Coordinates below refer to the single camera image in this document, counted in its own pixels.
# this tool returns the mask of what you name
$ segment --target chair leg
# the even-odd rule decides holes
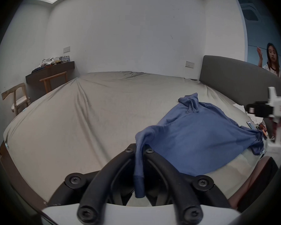
[[[44,80],[44,85],[45,85],[45,90],[46,90],[46,93],[50,92],[50,91],[49,91],[48,84],[47,84],[47,81],[46,81],[46,80]]]

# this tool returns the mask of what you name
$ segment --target gray upholstered headboard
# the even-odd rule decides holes
[[[268,87],[281,96],[281,78],[248,62],[204,56],[200,81],[239,105],[268,100]]]

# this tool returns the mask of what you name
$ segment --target white wall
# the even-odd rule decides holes
[[[13,95],[2,100],[1,93],[26,82],[25,76],[43,59],[49,15],[50,9],[45,6],[22,4],[0,44],[0,145],[5,128],[15,117],[11,111]],[[32,101],[44,93],[29,86],[27,92]]]
[[[205,55],[245,61],[245,31],[237,0],[204,0]]]
[[[77,76],[138,71],[198,79],[205,48],[202,0],[65,0],[49,18],[45,56],[71,47]],[[185,67],[185,62],[195,68]]]
[[[0,144],[14,118],[12,95],[2,101],[1,93],[68,46],[70,79],[127,70],[199,79],[204,55],[244,60],[244,29],[236,0],[64,0],[52,10],[22,4],[0,45]],[[32,101],[45,94],[27,90]]]

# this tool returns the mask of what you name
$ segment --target black mount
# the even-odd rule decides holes
[[[100,171],[69,174],[47,206],[79,203],[81,223],[101,224],[105,203],[125,206],[132,196],[135,151],[136,144],[131,144]],[[174,204],[179,224],[198,224],[203,218],[200,205],[231,207],[210,177],[180,173],[148,145],[143,149],[143,169],[145,194],[151,205]]]

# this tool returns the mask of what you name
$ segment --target gray bed sheet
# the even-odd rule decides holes
[[[48,201],[68,174],[100,170],[135,143],[137,132],[156,124],[178,98],[195,92],[199,101],[216,105],[239,125],[251,121],[232,100],[199,81],[101,72],[75,78],[33,102],[8,125],[4,140],[22,177]],[[208,175],[229,198],[258,159],[246,150]]]

